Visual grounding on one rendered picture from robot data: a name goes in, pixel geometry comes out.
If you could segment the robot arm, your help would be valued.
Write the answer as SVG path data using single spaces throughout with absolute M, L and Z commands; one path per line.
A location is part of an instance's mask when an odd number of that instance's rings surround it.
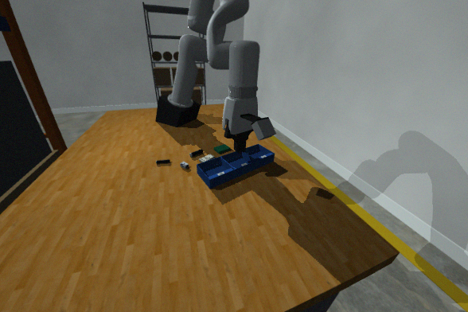
M 209 63 L 214 69 L 229 70 L 229 96 L 239 99 L 256 97 L 259 44 L 255 41 L 223 41 L 226 24 L 248 12 L 249 0 L 220 0 L 220 7 L 216 11 L 213 11 L 214 1 L 190 2 L 188 27 L 206 35 L 207 45 L 206 39 L 202 37 L 191 34 L 181 37 L 174 87 L 172 94 L 168 96 L 169 102 L 174 106 L 193 106 L 191 97 L 198 74 L 196 60 Z M 252 114 L 240 117 L 252 122 L 258 141 L 276 134 L 268 117 L 260 118 Z

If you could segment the white domino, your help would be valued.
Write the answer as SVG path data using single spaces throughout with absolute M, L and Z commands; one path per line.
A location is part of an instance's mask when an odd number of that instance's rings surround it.
M 203 158 L 200 158 L 199 161 L 200 162 L 206 162 L 206 161 L 214 159 L 214 158 L 215 158 L 215 156 L 213 156 L 211 154 L 208 154 L 208 155 L 204 156 Z

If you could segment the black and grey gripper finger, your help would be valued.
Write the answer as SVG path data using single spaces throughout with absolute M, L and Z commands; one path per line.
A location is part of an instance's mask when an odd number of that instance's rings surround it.
M 248 140 L 248 136 L 251 134 L 251 132 L 253 132 L 254 130 L 249 130 L 249 131 L 245 131 L 245 132 L 242 132 L 240 133 L 241 135 L 241 142 L 242 142 L 242 152 L 245 152 L 246 151 L 246 140 Z
M 242 153 L 241 135 L 240 135 L 240 133 L 236 134 L 236 135 L 231 135 L 229 127 L 228 127 L 228 122 L 227 122 L 227 126 L 226 126 L 226 129 L 225 129 L 224 137 L 225 138 L 232 138 L 234 140 L 234 151 L 236 151 L 239 154 Z

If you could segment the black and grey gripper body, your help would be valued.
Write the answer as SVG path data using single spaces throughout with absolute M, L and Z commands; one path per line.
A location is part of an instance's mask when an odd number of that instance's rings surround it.
M 257 97 L 250 99 L 239 99 L 231 96 L 226 97 L 223 111 L 223 130 L 226 129 L 227 122 L 231 135 L 252 130 L 252 122 L 240 117 L 240 115 L 244 114 L 258 116 Z

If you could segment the blue rack of three bins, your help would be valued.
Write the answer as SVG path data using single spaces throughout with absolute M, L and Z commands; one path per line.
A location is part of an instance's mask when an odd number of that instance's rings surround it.
M 197 174 L 211 189 L 274 161 L 275 153 L 256 144 L 197 164 Z

